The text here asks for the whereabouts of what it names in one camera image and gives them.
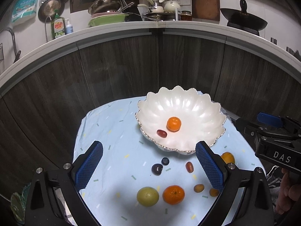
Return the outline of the person's right hand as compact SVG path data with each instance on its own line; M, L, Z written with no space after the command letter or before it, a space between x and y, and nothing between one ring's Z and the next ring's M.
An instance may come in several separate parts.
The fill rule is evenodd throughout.
M280 215L289 211L292 202L296 202L300 198L300 184L290 184L289 171L287 169L282 168L282 173L284 176L281 181L280 192L275 207L275 211Z

